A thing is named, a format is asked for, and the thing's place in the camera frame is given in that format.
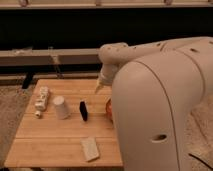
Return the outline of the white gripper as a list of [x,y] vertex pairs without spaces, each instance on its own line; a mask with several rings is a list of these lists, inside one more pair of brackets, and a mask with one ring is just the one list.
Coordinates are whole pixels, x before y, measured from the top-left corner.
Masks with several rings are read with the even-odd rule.
[[114,80],[114,77],[117,73],[117,68],[113,66],[103,66],[101,68],[101,71],[99,73],[99,82],[97,82],[96,88],[95,88],[95,94],[97,94],[104,85],[110,86]]

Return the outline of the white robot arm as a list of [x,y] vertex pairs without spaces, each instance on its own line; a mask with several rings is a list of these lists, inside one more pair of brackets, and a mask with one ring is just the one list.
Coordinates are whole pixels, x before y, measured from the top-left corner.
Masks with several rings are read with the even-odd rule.
[[187,115],[213,94],[213,37],[99,49],[124,171],[190,171]]

